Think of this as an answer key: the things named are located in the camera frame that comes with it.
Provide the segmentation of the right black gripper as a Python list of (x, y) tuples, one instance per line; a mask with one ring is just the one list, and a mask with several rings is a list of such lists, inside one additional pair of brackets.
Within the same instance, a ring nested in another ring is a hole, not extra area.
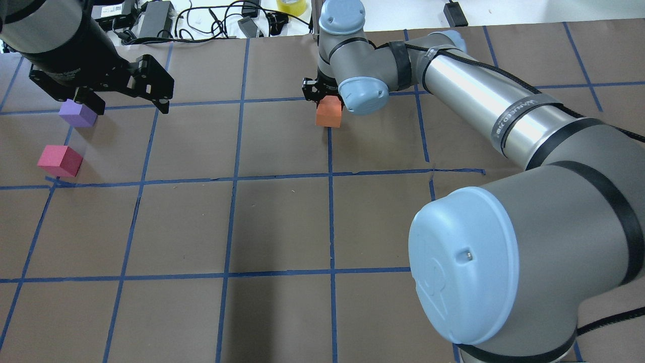
[(313, 101), (316, 104), (327, 96), (336, 97), (343, 104), (343, 99), (339, 93), (339, 86), (336, 79), (323, 74), (318, 71), (315, 80), (311, 78), (303, 78), (302, 80), (302, 93), (304, 99)]

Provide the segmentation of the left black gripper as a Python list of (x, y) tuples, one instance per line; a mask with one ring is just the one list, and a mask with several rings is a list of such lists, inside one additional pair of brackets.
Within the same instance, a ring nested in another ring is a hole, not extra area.
[(56, 101), (104, 115), (106, 103), (96, 92), (117, 92), (170, 112), (174, 78), (150, 54), (127, 62), (98, 25), (27, 25), (20, 34), (29, 79)]

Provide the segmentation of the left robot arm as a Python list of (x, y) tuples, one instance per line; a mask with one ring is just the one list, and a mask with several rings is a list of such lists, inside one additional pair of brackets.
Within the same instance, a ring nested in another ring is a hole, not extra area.
[(2, 40), (31, 63), (30, 80), (59, 102), (104, 114), (101, 92), (170, 110), (174, 79), (149, 54), (128, 62), (90, 12), (92, 2), (2, 1)]

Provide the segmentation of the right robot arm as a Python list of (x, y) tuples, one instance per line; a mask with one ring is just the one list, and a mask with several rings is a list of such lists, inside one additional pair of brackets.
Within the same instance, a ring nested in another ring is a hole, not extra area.
[(460, 188), (412, 219), (422, 310), (467, 362), (556, 362), (593, 325), (588, 298), (643, 277), (643, 147), (467, 54), (454, 30), (374, 46), (360, 1), (324, 1), (302, 90), (367, 115), (419, 85), (521, 172)]

